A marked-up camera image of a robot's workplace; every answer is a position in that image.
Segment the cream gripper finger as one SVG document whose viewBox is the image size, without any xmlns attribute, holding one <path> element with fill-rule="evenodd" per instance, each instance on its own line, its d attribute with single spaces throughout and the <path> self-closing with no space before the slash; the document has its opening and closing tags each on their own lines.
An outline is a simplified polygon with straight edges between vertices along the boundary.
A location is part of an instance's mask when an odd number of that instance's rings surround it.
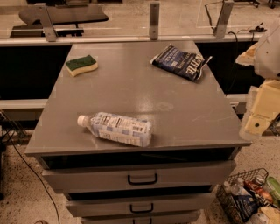
<svg viewBox="0 0 280 224">
<path fill-rule="evenodd" d="M 253 116 L 251 113 L 246 113 L 241 121 L 239 135 L 245 140 L 255 141 L 263 135 L 271 124 L 272 120 L 264 116 Z"/>
</svg>

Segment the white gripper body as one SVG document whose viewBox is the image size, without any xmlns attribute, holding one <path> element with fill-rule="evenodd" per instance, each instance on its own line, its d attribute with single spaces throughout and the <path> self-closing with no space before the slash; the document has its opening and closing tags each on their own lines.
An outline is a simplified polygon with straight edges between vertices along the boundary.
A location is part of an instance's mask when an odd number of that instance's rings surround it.
<svg viewBox="0 0 280 224">
<path fill-rule="evenodd" d="M 280 113 L 280 81 L 266 80 L 256 91 L 248 120 L 264 120 L 271 123 Z"/>
</svg>

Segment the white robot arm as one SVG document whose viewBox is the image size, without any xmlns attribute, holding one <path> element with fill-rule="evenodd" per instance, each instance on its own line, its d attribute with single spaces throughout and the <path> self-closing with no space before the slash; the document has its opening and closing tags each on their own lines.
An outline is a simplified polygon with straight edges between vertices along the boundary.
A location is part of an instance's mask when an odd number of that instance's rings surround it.
<svg viewBox="0 0 280 224">
<path fill-rule="evenodd" d="M 235 62 L 253 66 L 255 74 L 264 78 L 260 87 L 252 87 L 248 92 L 239 132 L 243 139 L 252 141 L 260 137 L 280 114 L 280 18 Z"/>
</svg>

